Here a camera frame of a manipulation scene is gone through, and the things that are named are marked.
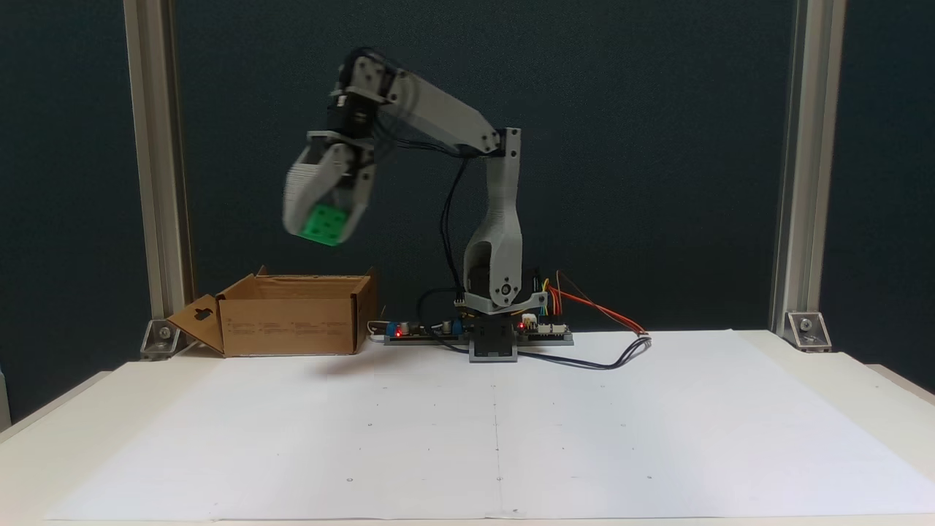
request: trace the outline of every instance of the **open cardboard box flap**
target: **open cardboard box flap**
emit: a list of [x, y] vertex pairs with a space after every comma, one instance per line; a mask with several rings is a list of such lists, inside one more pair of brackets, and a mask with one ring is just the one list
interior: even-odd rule
[[262, 267], [168, 321], [225, 357], [349, 355], [376, 314], [373, 269], [364, 276], [322, 276], [269, 275]]

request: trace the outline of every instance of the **dark blue wall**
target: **dark blue wall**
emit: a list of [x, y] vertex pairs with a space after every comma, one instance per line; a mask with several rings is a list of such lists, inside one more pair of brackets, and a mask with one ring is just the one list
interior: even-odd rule
[[[351, 49], [385, 50], [524, 129], [525, 263], [564, 269], [651, 329], [765, 328], [793, 2], [180, 2], [185, 162], [201, 292], [274, 272], [381, 272], [387, 316], [450, 277], [437, 235], [457, 168], [400, 152], [338, 248], [288, 236], [284, 174], [324, 125]], [[480, 222], [480, 163], [452, 212]], [[569, 308], [576, 329], [607, 318]]]
[[0, 2], [0, 368], [22, 418], [149, 318], [122, 3]]
[[935, 389], [935, 3], [849, 2], [822, 311], [832, 342]]

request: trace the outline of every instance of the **robotic arm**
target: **robotic arm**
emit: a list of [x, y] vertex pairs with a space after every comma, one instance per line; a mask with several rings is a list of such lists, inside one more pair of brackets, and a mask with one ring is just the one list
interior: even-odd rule
[[523, 290], [523, 236], [516, 214], [520, 130], [494, 129], [472, 107], [367, 48], [352, 52], [338, 69], [328, 129], [308, 133], [308, 146], [289, 170], [283, 193], [286, 230], [331, 246], [351, 236], [376, 175], [373, 137], [374, 128], [381, 127], [380, 112], [453, 153], [486, 162], [487, 214], [465, 250], [466, 292], [460, 305], [500, 314], [543, 304], [546, 293], [520, 296], [529, 292]]

